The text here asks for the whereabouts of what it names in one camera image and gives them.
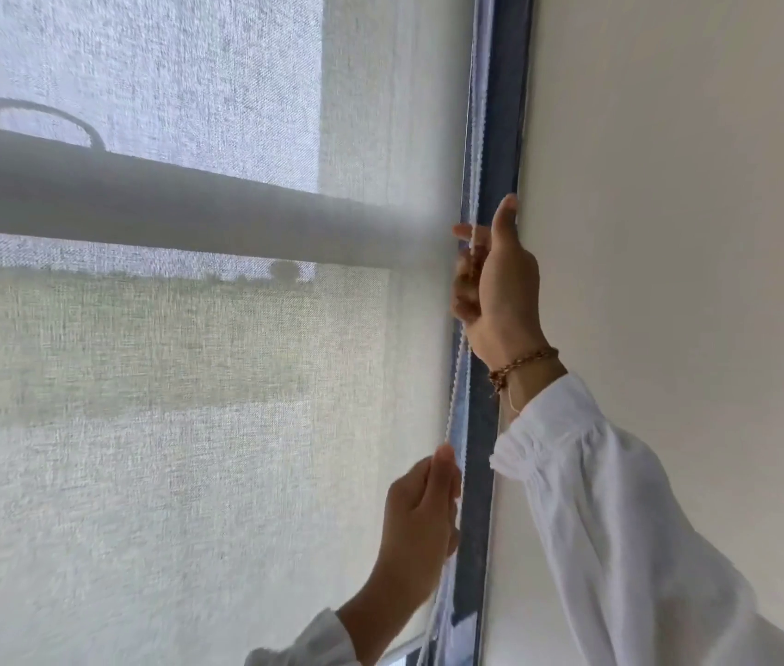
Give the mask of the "person's right hand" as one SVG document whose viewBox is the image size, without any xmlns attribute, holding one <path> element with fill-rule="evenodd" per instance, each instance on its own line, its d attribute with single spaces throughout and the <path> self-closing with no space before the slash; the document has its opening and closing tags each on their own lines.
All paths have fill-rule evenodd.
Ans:
<svg viewBox="0 0 784 666">
<path fill-rule="evenodd" d="M 473 353 L 490 372 L 550 349 L 538 313 L 537 259 L 520 249 L 490 253 L 490 226 L 461 223 L 463 242 L 451 291 L 451 310 L 463 323 Z"/>
</svg>

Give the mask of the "person's left forearm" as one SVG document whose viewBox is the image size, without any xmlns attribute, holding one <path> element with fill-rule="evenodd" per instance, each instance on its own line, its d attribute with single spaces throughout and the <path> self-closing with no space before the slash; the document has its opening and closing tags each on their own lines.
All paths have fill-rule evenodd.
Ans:
<svg viewBox="0 0 784 666">
<path fill-rule="evenodd" d="M 362 589 L 324 609 L 286 648 L 258 648 L 243 666 L 376 666 L 437 582 L 415 569 L 376 567 Z"/>
</svg>

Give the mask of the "dark blue window frame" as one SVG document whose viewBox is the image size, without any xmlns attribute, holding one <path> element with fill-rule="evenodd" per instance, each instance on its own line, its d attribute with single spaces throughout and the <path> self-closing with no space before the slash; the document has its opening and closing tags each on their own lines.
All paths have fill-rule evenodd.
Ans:
<svg viewBox="0 0 784 666">
<path fill-rule="evenodd" d="M 461 223 L 489 226 L 500 200 L 517 191 L 534 2 L 475 0 Z M 495 483 L 488 459 L 499 404 L 461 325 L 454 342 L 444 436 L 464 480 L 461 540 L 442 573 L 424 643 L 407 666 L 478 666 L 482 650 Z"/>
</svg>

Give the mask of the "person's left hand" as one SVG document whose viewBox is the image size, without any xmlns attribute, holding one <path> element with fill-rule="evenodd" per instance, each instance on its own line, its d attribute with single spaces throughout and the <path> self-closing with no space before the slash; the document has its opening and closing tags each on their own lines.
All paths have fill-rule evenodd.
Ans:
<svg viewBox="0 0 784 666">
<path fill-rule="evenodd" d="M 442 568 L 456 551 L 460 538 L 456 522 L 424 511 L 424 492 L 433 455 L 417 461 L 389 487 L 374 566 L 374 569 L 415 569 L 421 578 L 437 582 L 430 595 L 437 588 Z"/>
</svg>

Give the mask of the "white translucent roller blind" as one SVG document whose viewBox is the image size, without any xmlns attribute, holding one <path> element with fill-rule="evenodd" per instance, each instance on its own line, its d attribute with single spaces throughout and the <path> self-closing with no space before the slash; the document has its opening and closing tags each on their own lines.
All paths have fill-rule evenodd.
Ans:
<svg viewBox="0 0 784 666">
<path fill-rule="evenodd" d="M 474 9 L 0 0 L 0 98 L 451 227 Z M 445 435 L 453 242 L 386 268 L 0 234 L 0 666 L 232 666 L 356 592 Z"/>
</svg>

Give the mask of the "grey window crossbar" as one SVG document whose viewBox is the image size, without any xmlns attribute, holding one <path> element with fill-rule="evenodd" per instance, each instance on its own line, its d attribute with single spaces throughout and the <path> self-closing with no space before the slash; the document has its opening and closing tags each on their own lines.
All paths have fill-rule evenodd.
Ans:
<svg viewBox="0 0 784 666">
<path fill-rule="evenodd" d="M 436 263 L 449 222 L 90 148 L 75 125 L 0 111 L 0 234 L 370 267 Z"/>
</svg>

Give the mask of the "person's right forearm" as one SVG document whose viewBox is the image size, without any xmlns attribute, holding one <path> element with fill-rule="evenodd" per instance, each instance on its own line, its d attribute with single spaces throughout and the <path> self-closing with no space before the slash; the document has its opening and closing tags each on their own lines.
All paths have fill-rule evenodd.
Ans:
<svg viewBox="0 0 784 666">
<path fill-rule="evenodd" d="M 784 631 L 691 524 L 655 452 L 555 359 L 513 369 L 490 459 L 523 485 L 590 666 L 784 666 Z"/>
</svg>

